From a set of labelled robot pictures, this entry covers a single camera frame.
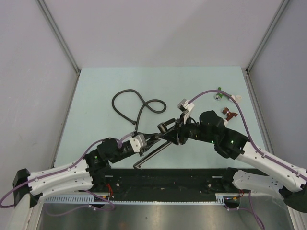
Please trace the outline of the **left aluminium frame post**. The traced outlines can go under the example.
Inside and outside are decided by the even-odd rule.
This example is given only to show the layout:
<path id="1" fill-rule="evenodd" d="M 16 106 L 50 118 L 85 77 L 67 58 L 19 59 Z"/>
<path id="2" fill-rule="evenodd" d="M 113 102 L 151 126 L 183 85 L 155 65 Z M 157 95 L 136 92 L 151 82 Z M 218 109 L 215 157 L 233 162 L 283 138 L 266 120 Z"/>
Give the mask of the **left aluminium frame post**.
<path id="1" fill-rule="evenodd" d="M 35 0 L 36 4 L 38 5 L 38 8 L 40 9 L 43 17 L 45 18 L 47 24 L 49 25 L 55 39 L 57 40 L 61 50 L 63 51 L 65 57 L 67 58 L 69 64 L 71 65 L 72 69 L 76 73 L 77 76 L 80 75 L 81 69 L 79 68 L 75 58 L 72 55 L 72 52 L 65 41 L 64 36 L 62 35 L 62 32 L 60 31 L 59 26 L 57 25 L 48 5 L 44 0 Z"/>

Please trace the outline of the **dark metal faucet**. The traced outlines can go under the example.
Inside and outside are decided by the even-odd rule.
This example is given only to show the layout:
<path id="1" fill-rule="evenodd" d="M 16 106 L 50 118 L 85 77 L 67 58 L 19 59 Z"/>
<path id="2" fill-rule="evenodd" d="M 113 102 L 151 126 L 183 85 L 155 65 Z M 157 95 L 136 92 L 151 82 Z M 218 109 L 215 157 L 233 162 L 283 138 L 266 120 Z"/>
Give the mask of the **dark metal faucet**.
<path id="1" fill-rule="evenodd" d="M 159 139 L 161 139 L 161 136 L 163 136 L 164 134 L 167 133 L 167 131 L 169 131 L 167 129 L 167 126 L 174 123 L 175 119 L 172 118 L 166 122 L 160 123 L 157 127 L 160 131 L 159 135 Z M 156 149 L 154 149 L 152 152 L 150 152 L 149 154 L 147 154 L 145 157 L 141 158 L 139 161 L 137 161 L 134 165 L 133 168 L 135 169 L 140 169 L 141 165 L 144 164 L 145 162 L 147 162 L 149 159 L 151 159 L 152 157 L 154 157 L 155 155 L 157 155 L 158 153 L 160 153 L 161 151 L 163 151 L 165 148 L 167 148 L 168 146 L 170 146 L 172 143 L 170 141 L 166 141 L 165 143 L 163 143 L 161 146 L 157 147 Z"/>

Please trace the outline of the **green tap white elbow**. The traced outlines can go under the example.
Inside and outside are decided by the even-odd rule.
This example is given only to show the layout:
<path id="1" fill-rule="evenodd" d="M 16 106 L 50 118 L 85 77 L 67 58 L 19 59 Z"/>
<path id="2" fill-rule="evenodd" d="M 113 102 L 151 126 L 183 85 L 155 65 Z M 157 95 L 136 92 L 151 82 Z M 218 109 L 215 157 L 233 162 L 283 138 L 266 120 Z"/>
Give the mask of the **green tap white elbow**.
<path id="1" fill-rule="evenodd" d="M 217 101 L 220 101 L 223 97 L 227 97 L 229 101 L 233 102 L 237 102 L 237 103 L 240 103 L 242 101 L 242 96 L 241 95 L 225 95 L 225 94 L 222 94 L 220 92 L 217 92 L 216 95 L 214 96 L 215 100 Z"/>

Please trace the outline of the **brown tap white elbow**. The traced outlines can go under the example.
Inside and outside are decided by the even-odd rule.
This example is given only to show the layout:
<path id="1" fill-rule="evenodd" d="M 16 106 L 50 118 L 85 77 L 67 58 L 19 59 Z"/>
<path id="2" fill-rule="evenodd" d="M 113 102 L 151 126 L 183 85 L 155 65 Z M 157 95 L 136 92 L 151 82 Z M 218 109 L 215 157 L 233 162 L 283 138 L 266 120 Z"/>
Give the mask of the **brown tap white elbow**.
<path id="1" fill-rule="evenodd" d="M 224 114 L 226 116 L 226 118 L 224 118 L 224 124 L 227 125 L 228 122 L 233 118 L 233 117 L 237 117 L 238 114 L 235 112 L 231 112 L 227 107 L 225 107 L 222 110 L 222 114 Z"/>

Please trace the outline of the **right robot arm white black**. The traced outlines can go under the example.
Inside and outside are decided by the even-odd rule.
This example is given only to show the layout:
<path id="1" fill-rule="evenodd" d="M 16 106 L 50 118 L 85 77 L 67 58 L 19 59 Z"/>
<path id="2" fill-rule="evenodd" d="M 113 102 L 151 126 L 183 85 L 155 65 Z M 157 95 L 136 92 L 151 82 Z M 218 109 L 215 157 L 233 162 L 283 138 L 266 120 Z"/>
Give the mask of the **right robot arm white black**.
<path id="1" fill-rule="evenodd" d="M 251 138 L 225 127 L 216 112 L 203 112 L 197 123 L 172 118 L 157 127 L 162 139 L 173 144 L 185 144 L 188 139 L 212 143 L 222 157 L 246 163 L 263 173 L 227 168 L 221 178 L 221 186 L 226 192 L 254 190 L 280 198 L 299 212 L 307 211 L 306 169 L 260 149 Z"/>

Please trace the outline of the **aluminium frame post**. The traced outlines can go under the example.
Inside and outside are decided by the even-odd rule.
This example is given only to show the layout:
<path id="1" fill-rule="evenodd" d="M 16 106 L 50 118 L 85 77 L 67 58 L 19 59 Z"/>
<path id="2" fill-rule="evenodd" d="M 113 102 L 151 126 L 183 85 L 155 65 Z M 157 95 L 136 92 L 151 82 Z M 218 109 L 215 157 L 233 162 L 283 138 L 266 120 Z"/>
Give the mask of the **aluminium frame post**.
<path id="1" fill-rule="evenodd" d="M 269 26 L 268 26 L 268 28 L 266 29 L 259 45 L 257 46 L 251 60 L 249 61 L 248 65 L 245 68 L 245 71 L 246 71 L 247 74 L 249 74 L 252 71 L 256 61 L 258 60 L 259 56 L 261 55 L 263 49 L 265 48 L 265 46 L 268 42 L 268 40 L 270 39 L 271 35 L 273 34 L 274 29 L 278 25 L 278 23 L 281 20 L 284 12 L 286 11 L 288 5 L 291 2 L 292 2 L 291 0 L 282 0 L 281 1 L 277 11 L 275 12 L 275 14 L 274 14 Z"/>
<path id="2" fill-rule="evenodd" d="M 62 32 L 60 31 L 59 26 L 57 25 L 48 5 L 44 0 L 35 0 L 36 4 L 38 5 L 38 8 L 40 9 L 43 17 L 45 18 L 47 24 L 49 25 L 55 39 L 57 40 L 61 50 L 63 51 L 65 57 L 67 58 L 69 64 L 71 65 L 72 69 L 76 73 L 77 76 L 80 75 L 81 69 L 79 68 L 75 58 L 72 55 L 72 52 L 65 41 L 64 36 L 62 35 Z"/>

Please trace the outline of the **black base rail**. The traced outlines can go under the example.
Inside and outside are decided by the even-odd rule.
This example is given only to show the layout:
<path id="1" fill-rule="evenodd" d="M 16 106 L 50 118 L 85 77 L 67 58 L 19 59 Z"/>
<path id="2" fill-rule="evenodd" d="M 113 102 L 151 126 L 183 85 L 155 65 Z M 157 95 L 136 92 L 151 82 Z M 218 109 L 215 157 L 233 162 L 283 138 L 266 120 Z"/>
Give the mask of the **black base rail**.
<path id="1" fill-rule="evenodd" d="M 231 170 L 111 169 L 90 191 L 98 195 L 111 188 L 111 201 L 126 202 L 201 202 L 212 201 L 217 193 L 248 194 L 247 189 L 224 182 L 223 176 L 230 179 Z"/>

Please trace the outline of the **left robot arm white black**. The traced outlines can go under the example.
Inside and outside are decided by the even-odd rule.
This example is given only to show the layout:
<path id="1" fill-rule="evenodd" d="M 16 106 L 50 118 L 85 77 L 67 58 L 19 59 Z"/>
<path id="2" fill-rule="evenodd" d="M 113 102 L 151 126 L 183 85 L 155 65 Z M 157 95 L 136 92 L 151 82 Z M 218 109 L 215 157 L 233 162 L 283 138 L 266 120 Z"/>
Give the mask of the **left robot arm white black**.
<path id="1" fill-rule="evenodd" d="M 25 195 L 30 207 L 45 198 L 65 192 L 91 190 L 99 192 L 106 186 L 105 172 L 111 164 L 134 154 L 143 154 L 162 138 L 161 133 L 132 132 L 122 139 L 105 138 L 94 142 L 77 160 L 45 171 L 21 169 L 13 181 L 13 206 Z"/>

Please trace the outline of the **right aluminium frame post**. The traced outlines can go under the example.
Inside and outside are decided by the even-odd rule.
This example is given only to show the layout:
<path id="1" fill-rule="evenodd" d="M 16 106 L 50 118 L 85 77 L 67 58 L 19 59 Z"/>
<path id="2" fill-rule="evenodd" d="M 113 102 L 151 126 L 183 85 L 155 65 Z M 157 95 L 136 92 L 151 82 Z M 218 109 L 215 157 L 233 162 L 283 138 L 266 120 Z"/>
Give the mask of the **right aluminium frame post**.
<path id="1" fill-rule="evenodd" d="M 275 12 L 275 14 L 274 14 L 269 26 L 268 26 L 268 28 L 266 29 L 259 45 L 257 46 L 251 60 L 249 61 L 248 65 L 245 68 L 245 71 L 246 71 L 247 74 L 249 74 L 252 71 L 256 61 L 258 60 L 259 56 L 261 55 L 263 49 L 265 48 L 265 46 L 268 42 L 268 40 L 270 39 L 271 35 L 273 34 L 274 29 L 278 25 L 278 23 L 281 20 L 284 12 L 286 11 L 288 5 L 291 2 L 292 2 L 291 0 L 282 0 L 281 1 L 277 11 Z"/>

